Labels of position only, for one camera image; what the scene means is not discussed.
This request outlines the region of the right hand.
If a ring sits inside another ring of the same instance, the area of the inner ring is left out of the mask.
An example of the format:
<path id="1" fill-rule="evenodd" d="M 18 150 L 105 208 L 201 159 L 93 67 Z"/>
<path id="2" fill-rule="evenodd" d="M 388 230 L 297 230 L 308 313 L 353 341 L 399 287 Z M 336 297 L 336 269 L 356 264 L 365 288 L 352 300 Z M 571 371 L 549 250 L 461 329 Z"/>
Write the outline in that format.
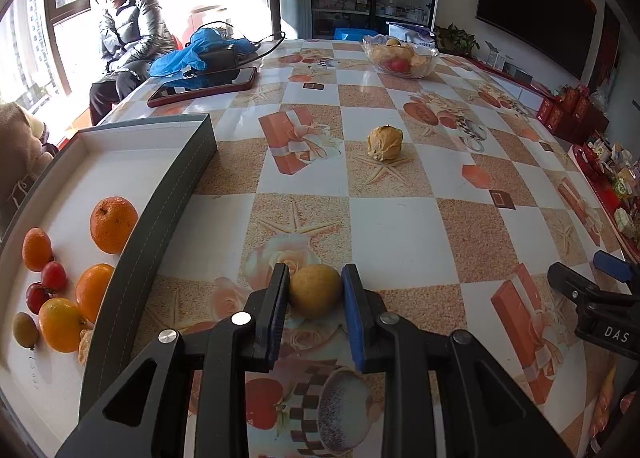
<path id="1" fill-rule="evenodd" d="M 634 395 L 636 395 L 636 391 L 632 391 L 624 395 L 617 403 L 614 403 L 615 376 L 616 366 L 613 365 L 602 383 L 596 407 L 594 407 L 591 424 L 589 426 L 590 445 L 593 449 L 598 447 L 596 444 L 596 437 L 602 434 L 608 425 L 608 420 L 610 420 L 613 408 L 617 407 L 620 409 L 620 413 L 625 415 L 634 400 Z"/>

